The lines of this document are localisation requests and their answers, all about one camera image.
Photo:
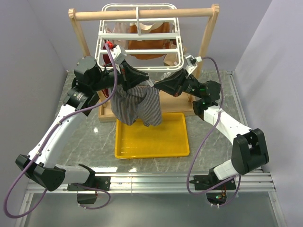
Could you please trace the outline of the grey striped underwear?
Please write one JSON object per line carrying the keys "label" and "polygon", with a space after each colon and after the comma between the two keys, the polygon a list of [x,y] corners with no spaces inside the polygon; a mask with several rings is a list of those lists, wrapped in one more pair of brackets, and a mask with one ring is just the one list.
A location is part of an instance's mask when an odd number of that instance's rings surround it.
{"label": "grey striped underwear", "polygon": [[144,126],[162,123],[160,91],[150,86],[135,86],[127,91],[117,85],[110,100],[111,111],[124,124],[132,125],[142,120]]}

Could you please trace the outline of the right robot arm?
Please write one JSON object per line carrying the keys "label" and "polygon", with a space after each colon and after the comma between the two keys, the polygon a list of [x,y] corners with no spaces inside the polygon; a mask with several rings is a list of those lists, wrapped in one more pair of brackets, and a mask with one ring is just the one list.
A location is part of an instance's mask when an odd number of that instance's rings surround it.
{"label": "right robot arm", "polygon": [[269,162],[264,132],[251,129],[227,114],[217,100],[223,100],[220,82],[199,82],[193,75],[181,70],[158,81],[154,87],[171,96],[182,93],[197,97],[193,101],[196,116],[212,125],[232,144],[231,159],[209,170],[209,174],[198,182],[206,192],[221,188],[235,176],[245,175]]}

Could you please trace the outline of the red underwear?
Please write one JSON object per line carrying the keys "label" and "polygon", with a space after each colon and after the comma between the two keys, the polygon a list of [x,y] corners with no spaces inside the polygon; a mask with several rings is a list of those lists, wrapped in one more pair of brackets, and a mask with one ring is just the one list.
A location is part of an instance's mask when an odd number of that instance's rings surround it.
{"label": "red underwear", "polygon": [[[108,44],[109,48],[112,49],[113,44],[112,44],[109,40],[106,40],[105,44]],[[107,65],[107,64],[110,64],[110,65],[111,65],[110,58],[109,58],[109,56],[108,56],[107,54],[103,54],[103,60],[104,60],[104,65]],[[108,88],[103,89],[103,90],[102,90],[102,93],[103,93],[103,95],[104,95],[106,98],[109,97]]]}

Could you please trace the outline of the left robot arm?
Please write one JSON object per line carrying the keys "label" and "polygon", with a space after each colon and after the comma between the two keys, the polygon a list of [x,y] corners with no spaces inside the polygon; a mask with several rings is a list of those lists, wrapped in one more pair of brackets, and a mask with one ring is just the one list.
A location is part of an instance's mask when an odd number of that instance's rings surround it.
{"label": "left robot arm", "polygon": [[91,190],[96,183],[95,171],[85,165],[62,166],[57,164],[67,141],[99,102],[98,91],[122,85],[126,90],[147,81],[147,73],[130,66],[126,61],[111,68],[101,69],[92,56],[82,57],[74,69],[71,90],[47,133],[28,155],[19,155],[17,166],[32,181],[48,191],[62,184],[78,183],[84,190]]}

